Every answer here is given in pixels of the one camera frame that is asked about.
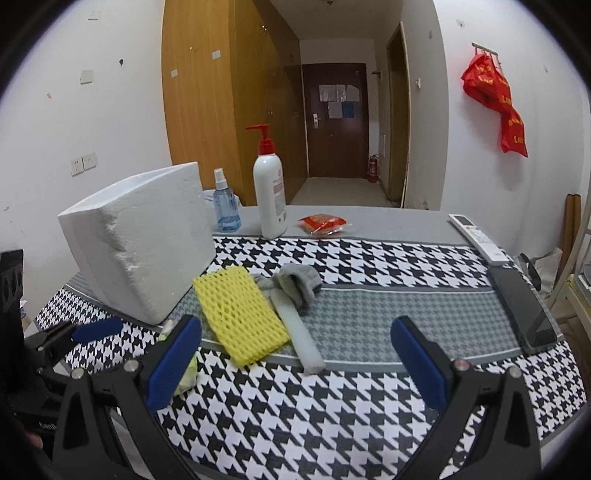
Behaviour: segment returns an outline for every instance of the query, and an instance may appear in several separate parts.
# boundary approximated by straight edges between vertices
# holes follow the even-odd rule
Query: white cylindrical stick
[[[316,348],[316,343],[311,337],[308,328],[304,325],[297,313],[296,306],[291,298],[279,288],[271,290],[271,301],[277,314],[283,320],[285,328],[290,334],[291,343],[295,352],[300,357],[304,371],[309,374],[318,374],[326,368],[326,363]]]

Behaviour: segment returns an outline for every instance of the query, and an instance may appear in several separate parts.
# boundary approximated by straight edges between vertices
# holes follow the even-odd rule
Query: black smartphone
[[[556,332],[538,297],[514,268],[489,267],[488,276],[501,299],[522,350],[528,355],[556,344]]]

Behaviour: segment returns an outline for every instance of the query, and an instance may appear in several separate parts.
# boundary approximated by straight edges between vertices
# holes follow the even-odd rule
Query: fire extinguisher
[[[368,161],[368,180],[371,183],[378,181],[379,161],[377,155],[372,155]]]

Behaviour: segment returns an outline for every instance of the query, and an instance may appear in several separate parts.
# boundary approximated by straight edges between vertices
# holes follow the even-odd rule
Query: bottle label
[[[282,172],[280,172],[279,178],[273,181],[273,193],[275,194],[275,214],[282,216],[285,212],[285,187]]]

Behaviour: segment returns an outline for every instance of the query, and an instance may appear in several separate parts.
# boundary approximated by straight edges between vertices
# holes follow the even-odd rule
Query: white spray nozzle
[[[214,176],[216,177],[216,190],[225,190],[228,188],[228,181],[223,174],[223,168],[216,168],[213,171]]]

